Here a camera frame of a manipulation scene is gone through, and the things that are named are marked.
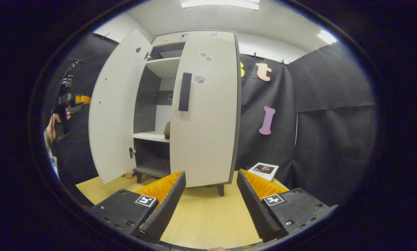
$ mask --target book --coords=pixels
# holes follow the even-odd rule
[[[258,162],[252,168],[247,170],[250,173],[256,174],[261,178],[265,178],[268,181],[272,181],[274,179],[275,173],[277,173],[278,166],[276,165],[269,165],[265,163]]]

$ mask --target white ceiling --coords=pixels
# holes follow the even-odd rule
[[[150,0],[128,11],[152,36],[186,30],[232,30],[272,38],[306,51],[326,43],[321,28],[274,0],[261,0],[259,10],[233,6],[183,9],[179,0]]]

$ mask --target cabinet door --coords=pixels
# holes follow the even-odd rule
[[[152,45],[132,31],[112,52],[95,83],[89,111],[89,143],[103,184],[136,168],[133,122],[135,99]]]
[[[176,76],[170,164],[171,173],[185,171],[187,187],[227,182],[232,167],[237,123],[237,51],[234,33],[217,33],[219,36],[211,36],[210,31],[198,32],[186,38]],[[181,97],[184,73],[192,74],[189,99]],[[195,82],[197,75],[204,79],[203,83]],[[188,111],[179,110],[180,106],[181,110],[187,106]]]

